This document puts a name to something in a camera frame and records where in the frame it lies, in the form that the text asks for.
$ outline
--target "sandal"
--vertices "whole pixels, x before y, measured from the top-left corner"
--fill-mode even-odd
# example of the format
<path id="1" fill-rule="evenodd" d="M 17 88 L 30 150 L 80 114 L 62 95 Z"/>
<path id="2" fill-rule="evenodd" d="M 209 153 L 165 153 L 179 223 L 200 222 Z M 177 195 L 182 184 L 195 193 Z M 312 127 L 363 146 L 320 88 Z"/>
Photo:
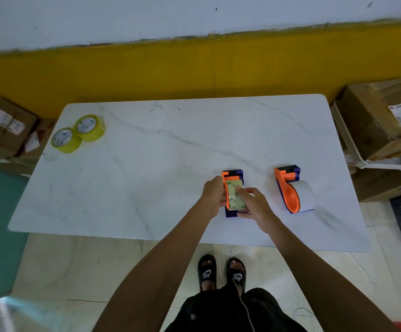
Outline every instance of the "sandal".
<path id="1" fill-rule="evenodd" d="M 206 264 L 205 266 L 202 265 L 205 261 L 210 260 L 213 264 Z M 207 254 L 200 258 L 198 262 L 198 279 L 199 279 L 199 288 L 202 290 L 202 282 L 203 281 L 213 281 L 214 288 L 216 287 L 216 259 L 213 255 Z"/>
<path id="2" fill-rule="evenodd" d="M 242 267 L 245 269 L 245 271 L 231 268 L 230 266 L 232 261 L 240 263 Z M 231 259 L 229 259 L 227 262 L 227 284 L 233 281 L 236 285 L 242 286 L 242 295 L 243 295 L 245 292 L 246 280 L 247 280 L 247 268 L 245 268 L 243 262 L 236 257 L 232 257 Z"/>

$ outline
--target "white tape roll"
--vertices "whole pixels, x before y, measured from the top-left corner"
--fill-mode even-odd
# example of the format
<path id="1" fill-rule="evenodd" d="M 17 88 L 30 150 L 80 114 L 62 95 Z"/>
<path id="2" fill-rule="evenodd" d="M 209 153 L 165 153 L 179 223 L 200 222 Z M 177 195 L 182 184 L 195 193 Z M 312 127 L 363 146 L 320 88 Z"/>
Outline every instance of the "white tape roll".
<path id="1" fill-rule="evenodd" d="M 299 196 L 301 207 L 298 212 L 309 211 L 314 209 L 314 194 L 309 184 L 305 181 L 294 181 L 289 183 L 296 190 Z"/>

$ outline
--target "white plastic bin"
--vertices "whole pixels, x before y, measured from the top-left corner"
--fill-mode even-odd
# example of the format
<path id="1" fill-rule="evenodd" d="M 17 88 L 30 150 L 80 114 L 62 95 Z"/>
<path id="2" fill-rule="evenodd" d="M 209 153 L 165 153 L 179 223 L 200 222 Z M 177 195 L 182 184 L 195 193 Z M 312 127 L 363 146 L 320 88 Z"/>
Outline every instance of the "white plastic bin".
<path id="1" fill-rule="evenodd" d="M 337 101 L 331 106 L 331 114 L 333 115 L 334 122 L 347 145 L 348 156 L 345 156 L 347 163 L 350 163 L 360 169 L 363 168 L 372 168 L 372 169 L 396 169 L 401 170 L 401 156 L 396 158 L 385 159 L 381 161 L 364 161 L 362 157 L 360 157 L 359 151 L 357 150 L 356 145 L 350 135 L 350 132 L 347 129 L 347 125 L 343 121 L 343 118 L 337 108 Z"/>

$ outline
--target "tile floor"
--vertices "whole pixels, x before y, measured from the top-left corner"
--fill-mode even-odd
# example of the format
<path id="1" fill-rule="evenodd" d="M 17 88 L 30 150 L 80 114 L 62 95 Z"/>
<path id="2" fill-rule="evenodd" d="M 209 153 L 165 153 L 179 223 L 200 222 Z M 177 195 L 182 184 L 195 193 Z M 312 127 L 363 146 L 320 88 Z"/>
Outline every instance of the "tile floor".
<path id="1" fill-rule="evenodd" d="M 401 321 L 401 235 L 389 203 L 361 204 L 371 250 L 317 251 L 388 317 Z M 111 294 L 156 241 L 30 234 L 14 290 L 1 303 L 15 331 L 91 331 Z M 321 331 L 276 248 L 200 244 L 187 268 L 164 329 L 184 300 L 197 293 L 198 259 L 212 252 L 224 269 L 232 255 L 248 270 L 247 289 L 260 286 L 309 332 Z M 225 276 L 218 274 L 218 284 Z"/>

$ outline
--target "nike logo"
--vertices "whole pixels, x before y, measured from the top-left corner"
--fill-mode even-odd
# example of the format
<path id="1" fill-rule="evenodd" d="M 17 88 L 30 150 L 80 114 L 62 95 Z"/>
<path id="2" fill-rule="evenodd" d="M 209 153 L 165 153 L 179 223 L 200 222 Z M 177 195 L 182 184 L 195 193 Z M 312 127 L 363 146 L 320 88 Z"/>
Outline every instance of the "nike logo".
<path id="1" fill-rule="evenodd" d="M 232 278 L 232 279 L 239 282 L 239 281 L 242 279 L 242 274 L 241 274 L 241 273 L 235 273 L 235 274 L 233 275 L 233 278 Z"/>
<path id="2" fill-rule="evenodd" d="M 210 275 L 211 275 L 211 269 L 208 269 L 202 274 L 202 278 L 207 279 L 210 277 Z"/>

